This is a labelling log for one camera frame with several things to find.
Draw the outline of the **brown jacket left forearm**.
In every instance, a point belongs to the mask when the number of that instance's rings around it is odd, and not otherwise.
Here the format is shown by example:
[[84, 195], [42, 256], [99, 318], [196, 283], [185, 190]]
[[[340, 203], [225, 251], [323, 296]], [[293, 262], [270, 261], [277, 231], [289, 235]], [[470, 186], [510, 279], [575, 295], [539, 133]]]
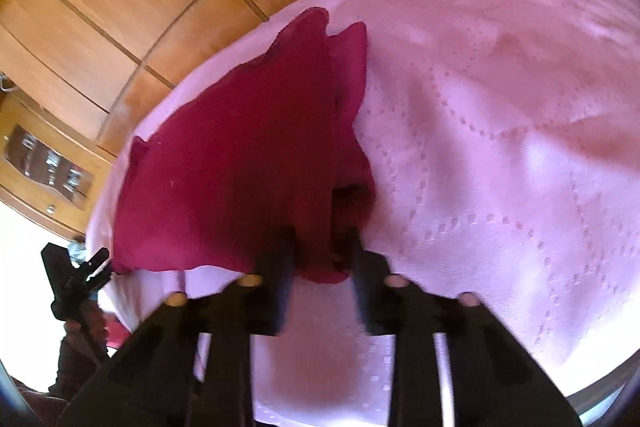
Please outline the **brown jacket left forearm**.
[[58, 425], [63, 411], [96, 373], [100, 363], [81, 332], [67, 333], [58, 354], [58, 373], [47, 392], [35, 391], [13, 378], [13, 384], [45, 426]]

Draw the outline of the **person's left hand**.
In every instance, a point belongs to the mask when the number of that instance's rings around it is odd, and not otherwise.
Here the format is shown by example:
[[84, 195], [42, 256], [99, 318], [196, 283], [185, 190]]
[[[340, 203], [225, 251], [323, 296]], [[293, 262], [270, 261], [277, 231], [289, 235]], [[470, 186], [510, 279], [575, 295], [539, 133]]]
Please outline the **person's left hand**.
[[[87, 300], [81, 305], [81, 316], [87, 326], [88, 335], [92, 341], [101, 348], [106, 348], [106, 340], [108, 336], [107, 321], [103, 310], [94, 300]], [[82, 324], [67, 320], [64, 323], [66, 332], [65, 341], [78, 352], [91, 355], [92, 349], [87, 336], [82, 332]]]

